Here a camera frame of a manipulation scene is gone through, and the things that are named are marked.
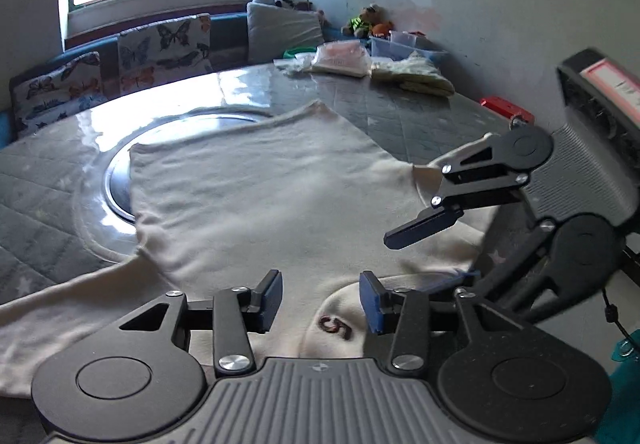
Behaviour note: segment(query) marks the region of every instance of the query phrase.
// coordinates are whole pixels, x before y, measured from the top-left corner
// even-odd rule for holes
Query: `black cable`
[[[607,318],[607,323],[613,323],[618,327],[618,330],[622,332],[622,335],[625,336],[626,341],[634,347],[634,350],[640,356],[640,345],[638,345],[629,332],[622,326],[622,323],[618,320],[618,307],[609,302],[609,297],[607,297],[607,290],[605,288],[602,289],[602,299],[604,299],[604,315]]]

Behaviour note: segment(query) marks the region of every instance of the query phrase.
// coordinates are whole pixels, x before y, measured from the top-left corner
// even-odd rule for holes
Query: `red box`
[[[507,117],[507,119],[512,119],[514,116],[520,115],[529,124],[533,124],[536,121],[536,118],[531,112],[510,103],[508,100],[504,100],[502,97],[484,97],[480,99],[480,105],[486,106],[503,117]]]

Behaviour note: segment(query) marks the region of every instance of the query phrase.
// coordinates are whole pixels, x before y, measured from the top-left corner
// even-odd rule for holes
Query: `window sill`
[[[104,0],[68,14],[66,38],[153,14],[206,6],[245,4],[251,0]]]

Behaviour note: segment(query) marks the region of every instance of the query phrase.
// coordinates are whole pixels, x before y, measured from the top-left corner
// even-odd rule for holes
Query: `white label with red border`
[[[580,74],[640,125],[640,84],[607,59],[592,64]]]

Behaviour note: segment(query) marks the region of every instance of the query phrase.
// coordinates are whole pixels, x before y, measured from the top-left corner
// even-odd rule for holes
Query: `ribbed gray panel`
[[[456,426],[415,379],[373,360],[271,358],[224,379],[202,408],[154,444],[486,444]],[[53,440],[50,444],[62,444]]]
[[[618,226],[638,207],[638,190],[615,151],[567,108],[550,159],[531,173],[523,191],[536,218],[564,221],[578,213],[600,215]]]

